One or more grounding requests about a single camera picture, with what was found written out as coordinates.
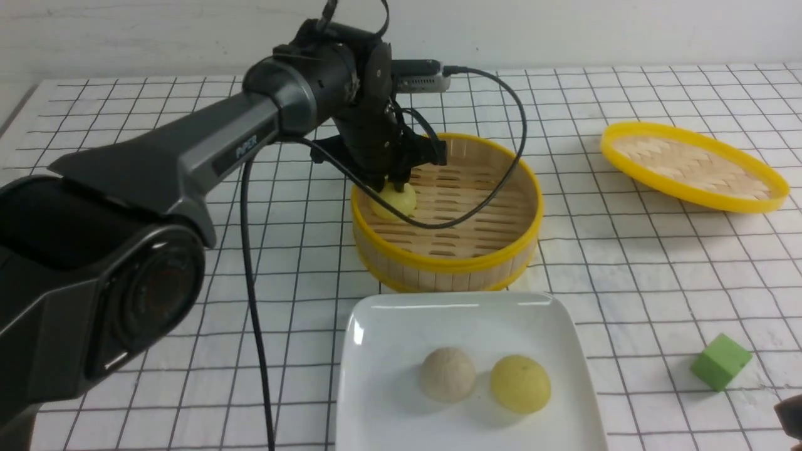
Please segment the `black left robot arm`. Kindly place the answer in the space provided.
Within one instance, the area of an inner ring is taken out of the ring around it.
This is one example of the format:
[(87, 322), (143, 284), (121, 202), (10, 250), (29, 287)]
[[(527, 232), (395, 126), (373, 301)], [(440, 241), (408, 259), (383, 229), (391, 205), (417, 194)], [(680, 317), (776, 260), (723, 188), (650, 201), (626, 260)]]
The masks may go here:
[(83, 396), (192, 311), (217, 242), (206, 198), (262, 148), (333, 120), (313, 162), (370, 188), (445, 165), (446, 143), (393, 111), (409, 75), (435, 72), (393, 60), (380, 34), (309, 19), (238, 94), (3, 186), (2, 449), (31, 448), (41, 405)]

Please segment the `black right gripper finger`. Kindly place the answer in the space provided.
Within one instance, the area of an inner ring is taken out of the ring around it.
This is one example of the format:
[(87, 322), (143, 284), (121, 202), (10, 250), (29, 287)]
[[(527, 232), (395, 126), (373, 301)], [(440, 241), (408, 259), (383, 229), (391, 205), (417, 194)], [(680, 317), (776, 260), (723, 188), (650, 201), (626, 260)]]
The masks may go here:
[(802, 395), (796, 395), (782, 400), (774, 406), (774, 413), (778, 417), (781, 428), (785, 434), (793, 439), (802, 439)]

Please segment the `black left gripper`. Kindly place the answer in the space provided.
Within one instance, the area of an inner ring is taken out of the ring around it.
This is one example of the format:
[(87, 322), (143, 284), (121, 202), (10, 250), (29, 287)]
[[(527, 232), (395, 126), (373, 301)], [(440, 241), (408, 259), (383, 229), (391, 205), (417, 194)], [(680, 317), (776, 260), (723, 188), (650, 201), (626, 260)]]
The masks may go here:
[(405, 123), (404, 113), (432, 131), (421, 114), (401, 108), (393, 99), (381, 111), (351, 106), (333, 117), (336, 136), (313, 141), (312, 162), (344, 167), (365, 185), (373, 185), (375, 192), (383, 191), (387, 183), (404, 191), (413, 168), (445, 166), (449, 158), (445, 141), (415, 133)]

